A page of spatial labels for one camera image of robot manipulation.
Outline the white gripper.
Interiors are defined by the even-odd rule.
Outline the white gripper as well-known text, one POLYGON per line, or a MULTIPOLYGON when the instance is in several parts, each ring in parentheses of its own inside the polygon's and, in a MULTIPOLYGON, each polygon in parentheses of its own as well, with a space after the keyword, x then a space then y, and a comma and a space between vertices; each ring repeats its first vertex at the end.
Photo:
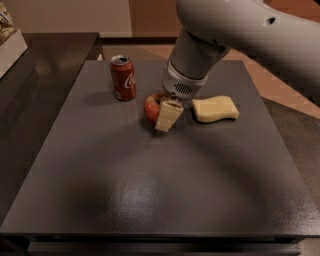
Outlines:
MULTIPOLYGON (((208 76, 203 79, 188 78, 180 74, 171 61, 165 65, 162 75, 162 87, 171 96, 180 100, 193 99, 206 84, 208 76)), ((168 132, 183 113, 182 102, 177 99, 165 98, 160 103, 155 129, 168 132)))

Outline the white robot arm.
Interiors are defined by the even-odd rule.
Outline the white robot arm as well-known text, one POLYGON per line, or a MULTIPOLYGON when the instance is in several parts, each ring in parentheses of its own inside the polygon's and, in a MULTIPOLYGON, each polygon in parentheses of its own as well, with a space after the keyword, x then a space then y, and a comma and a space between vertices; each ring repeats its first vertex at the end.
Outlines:
POLYGON ((182 24, 165 66, 167 97, 155 128, 168 131, 195 98, 209 71, 231 49, 259 63, 314 103, 320 98, 320 24, 271 8, 263 0, 177 0, 182 24))

